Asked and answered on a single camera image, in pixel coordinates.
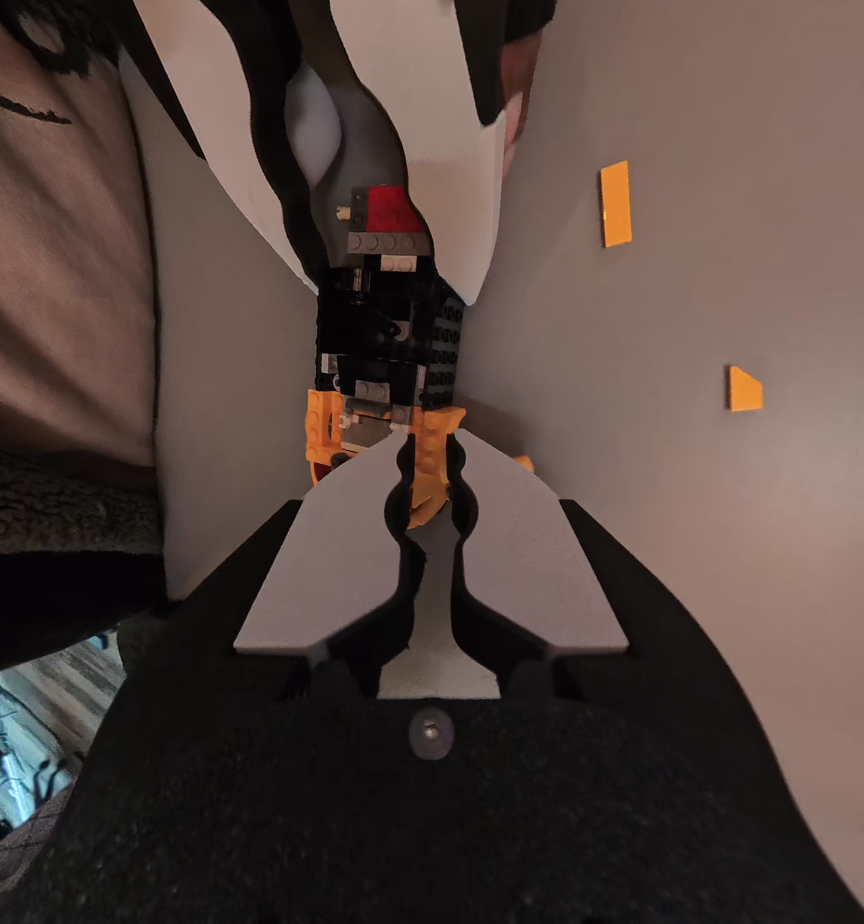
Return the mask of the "person's left hand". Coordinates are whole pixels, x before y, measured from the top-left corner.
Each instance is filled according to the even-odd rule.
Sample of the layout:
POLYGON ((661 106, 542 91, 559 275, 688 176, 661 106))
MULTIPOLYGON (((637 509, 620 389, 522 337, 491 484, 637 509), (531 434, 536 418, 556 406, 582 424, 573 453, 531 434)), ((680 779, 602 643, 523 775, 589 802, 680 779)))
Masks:
POLYGON ((504 45, 500 73, 505 97, 506 133, 503 179, 513 163, 519 139, 525 130, 530 93, 542 44, 542 30, 504 45))

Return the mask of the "orange lego wedge tile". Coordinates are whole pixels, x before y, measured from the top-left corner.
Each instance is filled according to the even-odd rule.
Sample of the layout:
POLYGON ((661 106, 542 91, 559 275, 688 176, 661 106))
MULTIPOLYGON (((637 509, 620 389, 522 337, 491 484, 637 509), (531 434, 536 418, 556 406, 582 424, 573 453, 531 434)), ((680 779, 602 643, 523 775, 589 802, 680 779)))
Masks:
POLYGON ((726 367, 726 409, 731 413, 763 409, 762 382, 737 365, 726 367))

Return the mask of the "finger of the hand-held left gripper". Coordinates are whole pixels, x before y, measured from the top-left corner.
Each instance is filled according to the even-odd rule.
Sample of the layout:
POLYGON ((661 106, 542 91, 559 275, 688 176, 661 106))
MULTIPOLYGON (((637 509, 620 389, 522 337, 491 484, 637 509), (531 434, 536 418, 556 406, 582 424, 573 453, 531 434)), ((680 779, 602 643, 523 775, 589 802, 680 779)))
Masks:
POLYGON ((207 166, 310 291, 328 254, 286 124, 290 80, 275 17, 260 2, 135 2, 207 166))
POLYGON ((459 5, 332 1, 330 10, 356 77, 399 136, 438 273, 472 306, 495 249, 506 116, 497 103, 490 124, 480 119, 459 5))

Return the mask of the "dark fleece jacket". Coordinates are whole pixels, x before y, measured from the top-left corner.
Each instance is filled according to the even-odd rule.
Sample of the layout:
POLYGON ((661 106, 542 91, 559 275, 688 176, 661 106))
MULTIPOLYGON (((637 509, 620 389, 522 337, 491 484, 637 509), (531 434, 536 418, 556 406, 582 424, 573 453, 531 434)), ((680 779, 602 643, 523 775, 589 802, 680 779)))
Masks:
POLYGON ((0 445, 0 671, 168 609, 153 466, 0 445))

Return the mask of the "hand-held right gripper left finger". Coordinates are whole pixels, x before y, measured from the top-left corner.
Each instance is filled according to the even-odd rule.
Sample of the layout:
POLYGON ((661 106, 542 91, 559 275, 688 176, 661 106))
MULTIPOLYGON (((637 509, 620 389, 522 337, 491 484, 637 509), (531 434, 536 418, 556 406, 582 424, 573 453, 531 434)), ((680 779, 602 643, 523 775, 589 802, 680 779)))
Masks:
POLYGON ((393 433, 306 494, 234 641, 237 653, 323 659, 334 637, 394 598, 400 545, 385 507, 410 445, 393 433))

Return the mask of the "beige printed shirt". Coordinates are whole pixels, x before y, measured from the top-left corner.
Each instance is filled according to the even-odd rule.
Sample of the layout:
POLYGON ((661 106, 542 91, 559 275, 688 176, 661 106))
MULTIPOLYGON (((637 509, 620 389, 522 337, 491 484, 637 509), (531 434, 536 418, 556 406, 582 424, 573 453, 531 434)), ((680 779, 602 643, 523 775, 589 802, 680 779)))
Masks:
POLYGON ((0 2, 0 447, 155 485, 142 164, 92 2, 0 2))

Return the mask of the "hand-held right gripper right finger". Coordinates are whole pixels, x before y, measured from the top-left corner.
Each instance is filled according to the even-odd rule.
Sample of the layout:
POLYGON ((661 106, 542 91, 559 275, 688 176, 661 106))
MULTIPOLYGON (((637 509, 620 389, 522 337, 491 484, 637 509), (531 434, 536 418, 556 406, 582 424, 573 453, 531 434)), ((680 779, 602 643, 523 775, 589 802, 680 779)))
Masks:
POLYGON ((465 430, 447 446, 459 539, 451 628, 470 657, 623 653, 629 642, 558 496, 465 430))

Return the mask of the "orange and black lego car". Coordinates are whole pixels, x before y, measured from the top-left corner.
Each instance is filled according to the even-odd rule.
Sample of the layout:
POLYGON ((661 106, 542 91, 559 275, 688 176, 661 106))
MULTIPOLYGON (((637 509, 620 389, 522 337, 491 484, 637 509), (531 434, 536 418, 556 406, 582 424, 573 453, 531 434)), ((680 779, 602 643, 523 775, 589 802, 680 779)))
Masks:
POLYGON ((354 187, 337 209, 346 263, 320 284, 304 420, 313 483, 392 433, 415 440, 411 527, 449 499, 447 442, 466 411, 454 386, 464 301, 440 276, 403 186, 354 187))

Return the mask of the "flat orange lego tile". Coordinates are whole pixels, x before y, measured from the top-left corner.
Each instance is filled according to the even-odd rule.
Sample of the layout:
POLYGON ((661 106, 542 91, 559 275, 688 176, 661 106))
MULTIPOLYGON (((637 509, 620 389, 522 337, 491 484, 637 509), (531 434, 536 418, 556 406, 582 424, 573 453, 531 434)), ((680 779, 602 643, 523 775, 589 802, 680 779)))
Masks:
POLYGON ((605 248, 632 242, 630 166, 621 161, 603 167, 599 176, 605 248))

